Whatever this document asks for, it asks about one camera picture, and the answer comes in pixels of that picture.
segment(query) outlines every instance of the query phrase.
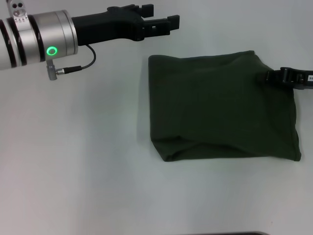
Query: green fabric pouch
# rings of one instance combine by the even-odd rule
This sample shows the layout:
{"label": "green fabric pouch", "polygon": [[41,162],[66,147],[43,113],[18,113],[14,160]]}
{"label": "green fabric pouch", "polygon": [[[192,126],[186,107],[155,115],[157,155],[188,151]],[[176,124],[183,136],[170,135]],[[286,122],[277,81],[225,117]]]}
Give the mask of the green fabric pouch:
{"label": "green fabric pouch", "polygon": [[299,161],[293,89],[256,82],[254,51],[149,58],[151,140],[164,161],[273,156]]}

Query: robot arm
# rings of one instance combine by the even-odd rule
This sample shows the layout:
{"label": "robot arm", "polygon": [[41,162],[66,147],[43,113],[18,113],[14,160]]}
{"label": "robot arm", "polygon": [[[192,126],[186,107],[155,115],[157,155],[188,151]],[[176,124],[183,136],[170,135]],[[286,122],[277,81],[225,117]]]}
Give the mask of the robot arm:
{"label": "robot arm", "polygon": [[54,59],[76,54],[79,46],[118,38],[142,41],[179,28],[179,16],[144,21],[154,15],[151,4],[109,7],[104,13],[71,18],[65,10],[28,15],[23,1],[6,1],[11,17],[0,20],[0,70],[46,61],[50,80],[84,68],[55,70],[53,65]]}

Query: white table surface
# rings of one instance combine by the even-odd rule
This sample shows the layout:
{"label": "white table surface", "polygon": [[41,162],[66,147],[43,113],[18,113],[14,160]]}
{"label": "white table surface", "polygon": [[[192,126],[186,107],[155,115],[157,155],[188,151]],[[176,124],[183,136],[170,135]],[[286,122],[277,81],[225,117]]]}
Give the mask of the white table surface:
{"label": "white table surface", "polygon": [[[180,30],[96,44],[92,68],[54,82],[42,63],[0,73],[0,234],[312,234],[313,91],[295,94],[299,163],[165,163],[149,139],[147,58],[254,50],[274,69],[313,70],[313,1],[25,0],[31,14],[71,16],[131,3],[179,14]],[[82,47],[56,65],[91,59]]]}

